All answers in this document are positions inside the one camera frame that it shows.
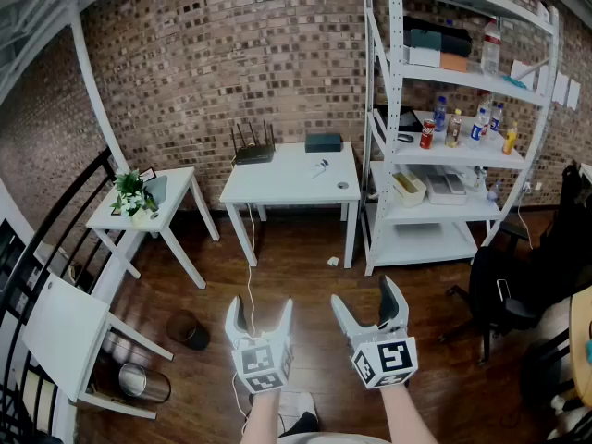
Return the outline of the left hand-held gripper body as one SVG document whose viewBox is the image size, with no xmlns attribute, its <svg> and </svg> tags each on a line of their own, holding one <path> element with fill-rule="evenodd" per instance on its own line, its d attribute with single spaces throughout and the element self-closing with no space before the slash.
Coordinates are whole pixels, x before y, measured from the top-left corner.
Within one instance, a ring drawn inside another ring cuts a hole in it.
<svg viewBox="0 0 592 444">
<path fill-rule="evenodd" d="M 289 330 L 264 332 L 255 339 L 239 330 L 230 335 L 230 342 L 236 373 L 252 394 L 282 389 L 288 384 L 292 363 Z"/>
</svg>

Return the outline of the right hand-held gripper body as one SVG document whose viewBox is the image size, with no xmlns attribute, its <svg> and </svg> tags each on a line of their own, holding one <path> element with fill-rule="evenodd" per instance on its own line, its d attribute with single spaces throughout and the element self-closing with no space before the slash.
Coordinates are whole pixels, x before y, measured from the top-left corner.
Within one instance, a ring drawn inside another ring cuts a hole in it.
<svg viewBox="0 0 592 444">
<path fill-rule="evenodd" d="M 373 330 L 351 340 L 351 363 L 366 389 L 405 384 L 418 370 L 415 337 L 403 328 Z"/>
</svg>

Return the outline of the person's left forearm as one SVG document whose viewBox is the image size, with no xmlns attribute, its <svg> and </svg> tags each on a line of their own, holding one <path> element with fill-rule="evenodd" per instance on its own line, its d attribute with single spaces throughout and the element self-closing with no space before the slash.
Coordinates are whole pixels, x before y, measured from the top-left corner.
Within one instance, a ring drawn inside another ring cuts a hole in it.
<svg viewBox="0 0 592 444">
<path fill-rule="evenodd" d="M 280 388 L 254 395 L 240 444 L 278 444 L 280 395 Z"/>
</svg>

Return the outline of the clear bottle red label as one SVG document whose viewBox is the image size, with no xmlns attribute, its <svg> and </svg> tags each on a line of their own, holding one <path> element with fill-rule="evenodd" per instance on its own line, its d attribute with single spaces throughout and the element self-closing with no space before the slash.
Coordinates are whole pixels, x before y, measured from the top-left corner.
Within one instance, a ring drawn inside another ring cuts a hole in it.
<svg viewBox="0 0 592 444">
<path fill-rule="evenodd" d="M 477 115 L 483 126 L 481 130 L 481 137 L 485 137 L 487 135 L 487 129 L 491 119 L 493 94 L 489 91 L 481 90 L 478 92 L 478 96 L 479 104 L 477 108 Z"/>
</svg>

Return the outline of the brown waste bin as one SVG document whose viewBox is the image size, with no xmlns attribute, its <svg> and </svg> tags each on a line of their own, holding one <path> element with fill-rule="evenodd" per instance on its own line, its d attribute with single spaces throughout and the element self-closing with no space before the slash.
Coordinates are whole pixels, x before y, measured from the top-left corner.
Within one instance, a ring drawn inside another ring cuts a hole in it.
<svg viewBox="0 0 592 444">
<path fill-rule="evenodd" d="M 209 331 L 188 310 L 178 310 L 166 323 L 167 336 L 194 351 L 205 350 L 210 342 Z"/>
</svg>

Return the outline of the person's white shoe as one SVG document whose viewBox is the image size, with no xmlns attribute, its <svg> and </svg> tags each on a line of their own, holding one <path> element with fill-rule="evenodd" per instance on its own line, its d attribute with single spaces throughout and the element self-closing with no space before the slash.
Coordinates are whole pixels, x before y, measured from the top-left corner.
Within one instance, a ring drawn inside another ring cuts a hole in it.
<svg viewBox="0 0 592 444">
<path fill-rule="evenodd" d="M 282 392 L 279 402 L 280 423 L 285 429 L 293 426 L 303 412 L 317 416 L 314 397 L 309 392 Z"/>
</svg>

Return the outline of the white metal shelf rack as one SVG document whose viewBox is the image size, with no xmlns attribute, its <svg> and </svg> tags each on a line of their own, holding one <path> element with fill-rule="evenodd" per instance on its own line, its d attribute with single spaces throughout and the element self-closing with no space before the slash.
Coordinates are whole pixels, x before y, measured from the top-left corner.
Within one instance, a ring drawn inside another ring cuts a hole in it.
<svg viewBox="0 0 592 444">
<path fill-rule="evenodd" d="M 414 65 L 404 52 L 402 0 L 364 0 L 366 96 L 361 190 L 367 192 L 368 182 L 372 180 L 377 191 L 376 203 L 361 204 L 366 275 L 372 275 L 374 269 L 380 266 L 473 257 L 478 249 L 468 227 L 473 221 L 486 222 L 486 239 L 491 241 L 524 186 L 552 103 L 560 43 L 560 15 L 556 8 L 550 10 L 549 18 L 542 18 L 510 0 L 434 1 L 495 20 L 527 22 L 547 33 L 549 55 L 540 62 L 548 69 L 547 84 L 543 92 L 536 92 L 520 88 L 498 76 L 487 76 L 477 68 L 459 72 Z M 490 134 L 478 149 L 471 149 L 465 144 L 450 148 L 443 138 L 437 138 L 429 149 L 421 148 L 418 141 L 402 142 L 399 123 L 405 80 L 426 80 L 480 89 L 537 106 L 537 122 L 526 154 L 520 155 L 517 151 L 504 154 L 499 134 Z M 485 188 L 468 193 L 463 205 L 432 204 L 424 199 L 418 205 L 407 208 L 398 202 L 394 194 L 394 175 L 413 167 L 444 166 L 510 169 L 516 171 L 517 178 L 503 206 L 489 201 Z"/>
</svg>

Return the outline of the silver waste bin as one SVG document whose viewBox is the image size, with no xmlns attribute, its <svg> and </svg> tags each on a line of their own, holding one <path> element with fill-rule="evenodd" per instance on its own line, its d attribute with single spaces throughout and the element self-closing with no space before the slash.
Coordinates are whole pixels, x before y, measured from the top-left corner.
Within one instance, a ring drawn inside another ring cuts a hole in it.
<svg viewBox="0 0 592 444">
<path fill-rule="evenodd" d="M 171 394 L 168 378 L 139 364 L 123 364 L 118 373 L 121 390 L 133 399 L 154 403 L 166 402 Z"/>
</svg>

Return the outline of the grey white tray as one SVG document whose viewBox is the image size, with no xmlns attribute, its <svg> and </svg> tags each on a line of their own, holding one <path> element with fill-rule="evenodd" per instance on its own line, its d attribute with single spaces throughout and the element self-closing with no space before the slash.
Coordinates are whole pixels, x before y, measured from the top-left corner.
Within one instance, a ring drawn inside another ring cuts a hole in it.
<svg viewBox="0 0 592 444">
<path fill-rule="evenodd" d="M 432 204 L 463 205 L 467 201 L 467 191 L 456 174 L 428 174 L 425 185 Z"/>
</svg>

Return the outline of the dark teal box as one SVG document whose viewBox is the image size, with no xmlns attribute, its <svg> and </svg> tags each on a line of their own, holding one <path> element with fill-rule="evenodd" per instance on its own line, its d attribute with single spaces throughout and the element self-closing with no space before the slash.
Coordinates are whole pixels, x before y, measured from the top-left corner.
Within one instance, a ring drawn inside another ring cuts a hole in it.
<svg viewBox="0 0 592 444">
<path fill-rule="evenodd" d="M 342 139 L 338 133 L 308 133 L 304 149 L 306 153 L 338 153 L 342 149 Z"/>
</svg>

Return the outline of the round wooden table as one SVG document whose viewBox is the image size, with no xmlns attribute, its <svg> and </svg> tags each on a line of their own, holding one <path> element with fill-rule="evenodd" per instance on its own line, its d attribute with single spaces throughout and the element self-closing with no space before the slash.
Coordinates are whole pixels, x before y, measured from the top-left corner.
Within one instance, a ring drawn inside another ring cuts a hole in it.
<svg viewBox="0 0 592 444">
<path fill-rule="evenodd" d="M 570 362 L 575 390 L 592 408 L 592 286 L 571 298 L 569 324 Z"/>
</svg>

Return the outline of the orange flat box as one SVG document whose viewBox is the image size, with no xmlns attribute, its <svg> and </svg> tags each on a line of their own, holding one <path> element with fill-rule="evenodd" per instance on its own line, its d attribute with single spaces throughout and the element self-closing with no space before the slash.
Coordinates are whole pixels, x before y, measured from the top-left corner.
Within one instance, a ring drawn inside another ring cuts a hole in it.
<svg viewBox="0 0 592 444">
<path fill-rule="evenodd" d="M 458 72 L 466 72 L 468 66 L 468 58 L 453 53 L 440 53 L 439 67 L 446 70 L 453 70 Z"/>
</svg>

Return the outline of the teal flat box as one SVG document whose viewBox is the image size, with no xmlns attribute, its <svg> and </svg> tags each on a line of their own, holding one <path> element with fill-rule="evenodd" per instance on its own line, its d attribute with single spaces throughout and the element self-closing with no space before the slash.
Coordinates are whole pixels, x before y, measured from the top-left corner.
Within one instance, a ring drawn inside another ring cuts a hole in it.
<svg viewBox="0 0 592 444">
<path fill-rule="evenodd" d="M 442 34 L 439 31 L 411 29 L 410 44 L 413 48 L 424 48 L 440 51 L 442 45 Z"/>
</svg>

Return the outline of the white vertical pipe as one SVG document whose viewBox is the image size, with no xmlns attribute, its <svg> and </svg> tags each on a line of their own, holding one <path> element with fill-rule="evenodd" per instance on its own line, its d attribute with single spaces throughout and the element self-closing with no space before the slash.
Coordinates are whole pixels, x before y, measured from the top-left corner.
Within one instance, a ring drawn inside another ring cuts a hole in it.
<svg viewBox="0 0 592 444">
<path fill-rule="evenodd" d="M 77 0 L 74 0 L 68 5 L 68 19 L 73 35 L 75 51 L 78 58 L 82 79 L 99 128 L 103 133 L 107 147 L 110 149 L 111 154 L 114 157 L 118 170 L 120 172 L 129 172 L 130 166 L 117 142 L 117 138 L 105 111 L 105 107 L 93 75 L 93 68 L 83 34 L 80 10 Z"/>
</svg>

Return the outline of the black folded bag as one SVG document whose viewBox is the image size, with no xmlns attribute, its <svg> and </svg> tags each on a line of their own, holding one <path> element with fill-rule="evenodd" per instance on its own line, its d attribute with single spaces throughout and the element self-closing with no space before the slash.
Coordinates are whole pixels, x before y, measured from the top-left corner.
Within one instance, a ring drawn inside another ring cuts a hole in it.
<svg viewBox="0 0 592 444">
<path fill-rule="evenodd" d="M 455 29 L 451 26 L 442 26 L 419 18 L 405 16 L 403 18 L 403 43 L 410 47 L 411 29 L 439 31 L 442 34 L 440 52 L 453 53 L 465 57 L 468 57 L 472 52 L 473 40 L 467 30 Z"/>
</svg>

